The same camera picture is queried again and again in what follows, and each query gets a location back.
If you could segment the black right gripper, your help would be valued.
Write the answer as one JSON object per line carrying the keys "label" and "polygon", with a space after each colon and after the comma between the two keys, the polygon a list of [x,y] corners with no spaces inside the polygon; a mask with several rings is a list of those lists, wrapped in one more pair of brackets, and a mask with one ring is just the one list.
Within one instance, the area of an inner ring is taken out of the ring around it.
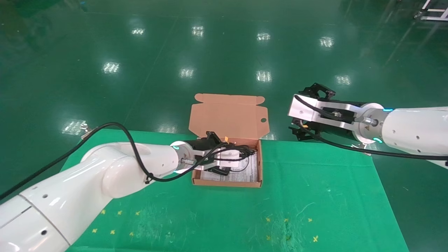
{"label": "black right gripper", "polygon": [[[302,91],[299,91],[298,94],[313,99],[330,100],[336,95],[336,92],[324,85],[314,83],[313,85],[304,88]],[[355,139],[353,131],[344,128],[314,122],[304,122],[302,123],[302,125],[304,128],[307,128],[309,131],[314,131],[315,134],[318,135],[327,133],[337,135],[346,139]],[[314,138],[310,134],[307,134],[301,128],[294,128],[290,126],[289,129],[291,129],[292,134],[296,136],[298,141],[314,140]]]}

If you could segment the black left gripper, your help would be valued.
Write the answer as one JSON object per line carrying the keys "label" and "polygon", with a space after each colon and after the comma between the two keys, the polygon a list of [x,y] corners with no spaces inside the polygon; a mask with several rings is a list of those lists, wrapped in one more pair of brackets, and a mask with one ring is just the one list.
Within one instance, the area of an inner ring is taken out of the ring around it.
{"label": "black left gripper", "polygon": [[[191,156],[205,156],[210,150],[222,143],[221,139],[214,131],[206,132],[206,139],[189,140],[189,154]],[[228,176],[231,171],[230,167],[214,166],[209,169],[209,172],[220,176]]]}

